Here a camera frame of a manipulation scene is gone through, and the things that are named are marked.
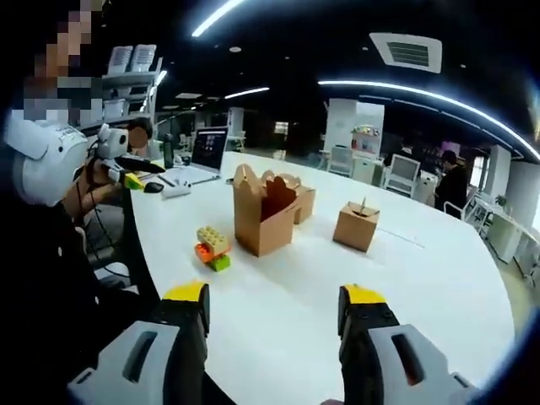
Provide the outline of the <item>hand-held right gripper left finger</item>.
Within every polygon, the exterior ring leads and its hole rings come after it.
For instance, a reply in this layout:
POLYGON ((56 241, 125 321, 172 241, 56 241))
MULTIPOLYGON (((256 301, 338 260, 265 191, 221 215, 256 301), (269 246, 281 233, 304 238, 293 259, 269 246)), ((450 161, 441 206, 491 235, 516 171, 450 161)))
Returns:
POLYGON ((201 404, 208 356, 209 285, 169 290, 67 386, 77 404, 201 404))

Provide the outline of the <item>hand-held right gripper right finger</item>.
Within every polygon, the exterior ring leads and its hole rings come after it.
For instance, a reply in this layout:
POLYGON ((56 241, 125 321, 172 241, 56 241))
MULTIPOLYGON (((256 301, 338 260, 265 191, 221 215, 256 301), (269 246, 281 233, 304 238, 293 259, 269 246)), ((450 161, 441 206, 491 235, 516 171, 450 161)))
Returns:
POLYGON ((478 391, 373 290, 340 288, 338 336, 346 404, 467 404, 478 391))

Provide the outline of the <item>person's left hand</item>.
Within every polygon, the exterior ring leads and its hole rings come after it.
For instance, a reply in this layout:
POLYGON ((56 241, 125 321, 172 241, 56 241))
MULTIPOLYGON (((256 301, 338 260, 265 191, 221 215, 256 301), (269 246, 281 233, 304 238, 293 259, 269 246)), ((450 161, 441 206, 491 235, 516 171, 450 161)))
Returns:
POLYGON ((108 176, 108 168, 100 160, 91 159, 68 189, 62 205, 71 219, 77 222, 120 188, 121 185, 108 176))

